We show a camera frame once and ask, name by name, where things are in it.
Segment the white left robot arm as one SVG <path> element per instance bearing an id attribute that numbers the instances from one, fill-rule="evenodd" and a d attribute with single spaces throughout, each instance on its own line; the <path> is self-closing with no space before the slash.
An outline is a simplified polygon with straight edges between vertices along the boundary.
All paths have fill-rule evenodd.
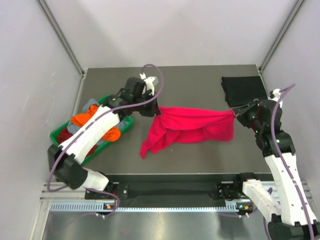
<path id="1" fill-rule="evenodd" d="M 48 148 L 49 175 L 72 190 L 91 189 L 102 198 L 109 198 L 114 191 L 109 179 L 98 171 L 82 167 L 82 163 L 97 142 L 133 112 L 144 117 L 161 114 L 157 103 L 159 93 L 155 90 L 158 83 L 157 77 L 142 73 L 139 78 L 130 77 L 117 94 L 107 96 L 76 134 Z"/>

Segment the pink t-shirt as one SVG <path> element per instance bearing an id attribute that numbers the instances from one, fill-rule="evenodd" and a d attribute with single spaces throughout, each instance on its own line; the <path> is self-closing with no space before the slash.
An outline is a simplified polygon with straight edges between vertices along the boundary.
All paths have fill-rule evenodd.
<path id="1" fill-rule="evenodd" d="M 153 154 L 173 143 L 194 144 L 205 141 L 229 142 L 234 138 L 235 115 L 232 110 L 216 111 L 185 107 L 160 107 L 154 118 L 140 157 Z"/>

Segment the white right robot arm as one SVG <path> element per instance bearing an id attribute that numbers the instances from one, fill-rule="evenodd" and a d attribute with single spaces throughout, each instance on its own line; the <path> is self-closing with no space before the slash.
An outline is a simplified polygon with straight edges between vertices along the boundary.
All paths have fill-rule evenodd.
<path id="1" fill-rule="evenodd" d="M 271 171 L 278 199 L 263 187 L 253 172 L 237 174 L 233 192 L 254 203 L 264 218 L 270 239 L 318 240 L 320 222 L 303 189 L 293 140 L 282 130 L 280 103 L 255 99 L 234 109 L 236 119 L 255 133 L 256 145 Z"/>

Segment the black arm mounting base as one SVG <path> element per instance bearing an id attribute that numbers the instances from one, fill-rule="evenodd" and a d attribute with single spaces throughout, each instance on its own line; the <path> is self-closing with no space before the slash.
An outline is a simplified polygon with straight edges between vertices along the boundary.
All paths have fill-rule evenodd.
<path id="1" fill-rule="evenodd" d="M 207 197 L 234 200 L 244 194 L 248 180 L 272 181 L 269 173 L 198 173 L 198 174 L 116 174 L 109 176 L 106 190 L 120 199 L 138 197 Z"/>

